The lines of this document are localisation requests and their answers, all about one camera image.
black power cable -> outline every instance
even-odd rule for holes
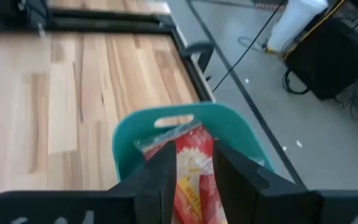
[[[285,72],[285,74],[283,76],[283,80],[282,80],[282,85],[287,92],[295,94],[295,95],[304,95],[310,91],[309,88],[306,88],[305,90],[302,90],[302,91],[293,90],[290,87],[290,80],[288,79],[288,76],[290,75],[290,73],[291,73],[291,70],[287,70],[287,72]]]
[[[239,37],[237,39],[237,43],[239,43],[239,45],[243,46],[243,47],[249,47],[250,44],[248,44],[249,42],[252,42],[252,38],[251,37]],[[252,46],[251,50],[257,51],[257,52],[266,52],[266,46],[265,44],[256,41],[254,43],[254,45],[256,46]]]
[[[349,106],[349,104],[353,104],[353,101],[354,101],[354,98],[355,98],[357,92],[358,92],[358,84],[356,84],[356,87],[353,89],[351,97],[349,98],[347,103],[342,102],[342,109],[347,108],[347,106]]]
[[[231,73],[231,71],[233,71],[233,69],[238,65],[238,63],[241,61],[242,58],[244,58],[244,56],[248,53],[248,51],[251,49],[251,47],[253,46],[253,44],[256,42],[256,40],[258,39],[258,37],[261,35],[261,33],[264,31],[264,29],[266,28],[267,24],[269,24],[269,22],[273,19],[273,16],[280,10],[281,6],[284,5],[284,3],[286,3],[287,0],[282,0],[280,2],[280,4],[278,5],[278,7],[276,8],[276,10],[274,10],[273,14],[269,17],[269,19],[267,20],[267,22],[265,23],[265,25],[261,28],[261,30],[259,31],[259,33],[256,35],[256,37],[253,39],[253,41],[251,42],[251,44],[248,46],[247,50],[241,55],[241,57],[235,62],[235,64],[227,71],[227,73],[223,76],[223,78],[221,79],[221,81],[219,81],[219,83],[215,86],[215,88],[212,90],[212,92],[214,92],[221,84],[222,82],[227,78],[227,76]]]
[[[356,94],[354,94],[351,98],[351,105],[350,105],[350,108],[349,108],[349,111],[351,112],[351,117],[355,120],[355,121],[358,121],[358,118],[356,118],[354,116],[354,112],[353,112],[353,106],[354,106],[354,101],[355,101],[355,98],[356,98],[356,95],[358,95],[358,87],[357,87],[357,90],[356,90]]]

white container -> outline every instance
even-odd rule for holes
[[[284,50],[327,7],[327,0],[288,0],[287,8],[272,29],[267,48],[274,52]]]

light wood surface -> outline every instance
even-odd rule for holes
[[[168,12],[164,3],[58,0]],[[111,136],[128,113],[198,101],[171,39],[155,35],[0,35],[0,192],[108,189]]]

concrete floor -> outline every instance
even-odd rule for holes
[[[218,49],[206,70],[212,76],[212,88],[246,49],[237,38],[254,38],[272,15],[272,11],[250,8],[251,3],[244,0],[225,1],[235,4],[168,0],[187,42],[216,42]],[[278,18],[279,14],[262,33],[261,42]],[[284,154],[309,189],[358,189],[358,121],[333,100],[319,101],[312,93],[289,95],[281,84],[285,70],[276,56],[250,51],[234,69],[237,76],[228,76],[214,94],[248,120],[278,174],[291,179],[279,156]],[[291,85],[304,88],[295,76]]]

snack bag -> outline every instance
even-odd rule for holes
[[[199,192],[201,174],[213,173],[213,137],[201,123],[194,121],[135,145],[150,159],[168,141],[177,146],[177,187],[174,207],[182,223],[202,224]]]
[[[227,224],[215,176],[200,176],[200,199],[204,224]]]

